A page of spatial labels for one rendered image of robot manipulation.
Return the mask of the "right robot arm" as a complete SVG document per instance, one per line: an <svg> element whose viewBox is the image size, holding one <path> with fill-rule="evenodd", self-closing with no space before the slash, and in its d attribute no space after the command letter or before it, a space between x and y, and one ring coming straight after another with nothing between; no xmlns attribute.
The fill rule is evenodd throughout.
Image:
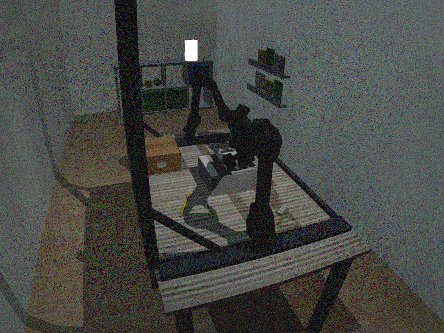
<svg viewBox="0 0 444 333"><path fill-rule="evenodd" d="M254 151L258 158L255 202L250 204L246 219L247 241L253 254L271 250L269 237L275 236L274 214L269 206L273 162L277 159L282 146L279 130L268 119L248 117L237 121L238 137L229 140L231 148L243 152ZM267 132L265 132L267 131ZM239 144L239 147L238 147Z"/></svg>

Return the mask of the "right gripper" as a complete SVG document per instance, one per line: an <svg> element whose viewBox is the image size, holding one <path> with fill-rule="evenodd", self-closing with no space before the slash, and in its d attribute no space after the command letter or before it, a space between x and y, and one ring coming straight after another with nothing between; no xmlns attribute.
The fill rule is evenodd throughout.
<svg viewBox="0 0 444 333"><path fill-rule="evenodd" d="M240 148L237 154L232 155L231 153L226 154L222 157L224 164L226 166L227 169L231 169L236 167L236 160L238 161L239 165L247 165L250 162L254 161L255 158L253 156L255 156L255 152L252 150L250 152L243 152Z"/></svg>

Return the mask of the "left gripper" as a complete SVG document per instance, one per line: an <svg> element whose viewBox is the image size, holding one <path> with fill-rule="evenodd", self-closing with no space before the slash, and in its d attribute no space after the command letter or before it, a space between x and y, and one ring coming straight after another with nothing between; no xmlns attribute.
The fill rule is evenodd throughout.
<svg viewBox="0 0 444 333"><path fill-rule="evenodd" d="M231 135L233 135L234 138L237 137L238 133L236 132L236 129L238 128L237 121L239 120L239 115L238 114L227 115L226 119Z"/></svg>

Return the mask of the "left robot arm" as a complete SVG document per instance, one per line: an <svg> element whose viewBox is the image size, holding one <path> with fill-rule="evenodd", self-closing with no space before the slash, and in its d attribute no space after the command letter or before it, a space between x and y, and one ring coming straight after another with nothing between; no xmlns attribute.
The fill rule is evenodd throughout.
<svg viewBox="0 0 444 333"><path fill-rule="evenodd" d="M184 137L186 142L197 141L195 137L195 128L201 123L201 116L199 116L199 104L202 86L210 89L218 108L219 118L222 122L227 122L227 115L239 114L239 119L242 119L250 112L250 109L247 106L241 104L238 105L236 110L230 110L229 107L224 103L216 81L205 76L203 73L199 72L191 77L191 86L193 89L191 113L188 118L187 125L183 128L184 132L186 132L186 137Z"/></svg>

